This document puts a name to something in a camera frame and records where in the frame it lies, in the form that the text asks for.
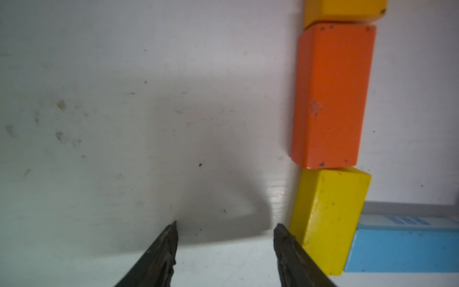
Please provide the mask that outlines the light blue wooden block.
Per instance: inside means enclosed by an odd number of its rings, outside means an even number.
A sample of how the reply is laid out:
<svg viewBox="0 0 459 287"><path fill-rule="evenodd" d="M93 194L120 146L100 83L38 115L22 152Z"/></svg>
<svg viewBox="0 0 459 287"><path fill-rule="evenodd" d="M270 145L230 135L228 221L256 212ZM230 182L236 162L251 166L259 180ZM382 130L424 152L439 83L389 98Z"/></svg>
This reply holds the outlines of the light blue wooden block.
<svg viewBox="0 0 459 287"><path fill-rule="evenodd" d="M456 273L459 223L444 217L361 215L346 273Z"/></svg>

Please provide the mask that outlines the orange wooden block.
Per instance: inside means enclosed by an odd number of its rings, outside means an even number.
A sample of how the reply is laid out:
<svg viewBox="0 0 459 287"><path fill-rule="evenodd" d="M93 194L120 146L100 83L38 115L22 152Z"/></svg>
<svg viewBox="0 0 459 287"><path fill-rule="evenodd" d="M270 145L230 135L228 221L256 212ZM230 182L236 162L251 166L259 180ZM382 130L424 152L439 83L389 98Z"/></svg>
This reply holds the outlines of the orange wooden block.
<svg viewBox="0 0 459 287"><path fill-rule="evenodd" d="M376 31L318 23L301 34L291 158L302 168L356 166Z"/></svg>

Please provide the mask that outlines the orange-yellow wooden block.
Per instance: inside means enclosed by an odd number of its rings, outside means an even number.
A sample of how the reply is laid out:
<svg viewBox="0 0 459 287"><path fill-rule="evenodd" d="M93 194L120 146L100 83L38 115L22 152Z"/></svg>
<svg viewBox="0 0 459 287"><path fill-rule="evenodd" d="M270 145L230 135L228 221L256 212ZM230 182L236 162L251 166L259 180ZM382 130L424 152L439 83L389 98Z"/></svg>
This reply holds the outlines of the orange-yellow wooden block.
<svg viewBox="0 0 459 287"><path fill-rule="evenodd" d="M372 23L387 11L385 0L306 0L303 27L315 23Z"/></svg>

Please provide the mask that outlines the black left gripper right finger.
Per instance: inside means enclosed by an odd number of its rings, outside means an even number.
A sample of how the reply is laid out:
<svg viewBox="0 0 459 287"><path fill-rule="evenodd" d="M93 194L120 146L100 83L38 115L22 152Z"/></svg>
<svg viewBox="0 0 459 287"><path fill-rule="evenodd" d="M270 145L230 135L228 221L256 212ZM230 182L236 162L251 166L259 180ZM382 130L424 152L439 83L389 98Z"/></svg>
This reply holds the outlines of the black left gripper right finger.
<svg viewBox="0 0 459 287"><path fill-rule="evenodd" d="M281 223L274 229L274 250L282 287L336 287Z"/></svg>

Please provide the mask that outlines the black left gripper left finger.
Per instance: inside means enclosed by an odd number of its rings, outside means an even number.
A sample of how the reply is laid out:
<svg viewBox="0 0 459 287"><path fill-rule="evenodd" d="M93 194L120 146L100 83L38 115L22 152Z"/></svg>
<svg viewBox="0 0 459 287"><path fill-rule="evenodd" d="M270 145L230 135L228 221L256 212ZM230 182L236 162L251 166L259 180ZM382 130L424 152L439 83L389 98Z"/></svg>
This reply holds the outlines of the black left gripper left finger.
<svg viewBox="0 0 459 287"><path fill-rule="evenodd" d="M169 224L116 287L170 287L178 247L176 222Z"/></svg>

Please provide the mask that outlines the yellow block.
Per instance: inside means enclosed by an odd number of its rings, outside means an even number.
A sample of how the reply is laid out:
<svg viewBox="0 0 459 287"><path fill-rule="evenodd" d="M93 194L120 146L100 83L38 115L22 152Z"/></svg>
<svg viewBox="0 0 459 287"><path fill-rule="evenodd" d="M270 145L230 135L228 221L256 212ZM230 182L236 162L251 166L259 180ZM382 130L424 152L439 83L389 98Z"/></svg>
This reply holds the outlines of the yellow block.
<svg viewBox="0 0 459 287"><path fill-rule="evenodd" d="M353 167L301 172L289 231L328 276L344 270L370 183Z"/></svg>

